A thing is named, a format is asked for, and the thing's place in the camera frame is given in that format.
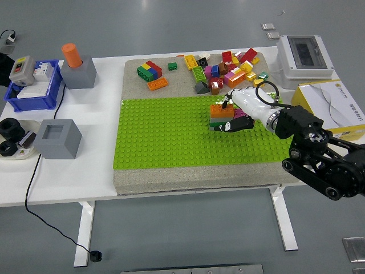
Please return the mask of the robot right hand white shell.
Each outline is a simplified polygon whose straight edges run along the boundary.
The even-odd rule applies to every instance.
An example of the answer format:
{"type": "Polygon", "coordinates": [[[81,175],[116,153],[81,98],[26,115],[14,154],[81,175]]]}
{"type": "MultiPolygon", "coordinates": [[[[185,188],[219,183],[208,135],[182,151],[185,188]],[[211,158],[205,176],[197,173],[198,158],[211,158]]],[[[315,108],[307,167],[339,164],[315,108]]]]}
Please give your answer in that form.
{"type": "Polygon", "coordinates": [[[256,96],[256,88],[234,88],[225,95],[222,108],[226,109],[232,100],[246,116],[234,118],[223,125],[215,126],[215,131],[236,132],[254,127],[254,120],[260,120],[265,128],[274,133],[282,107],[272,108],[256,96]]]}

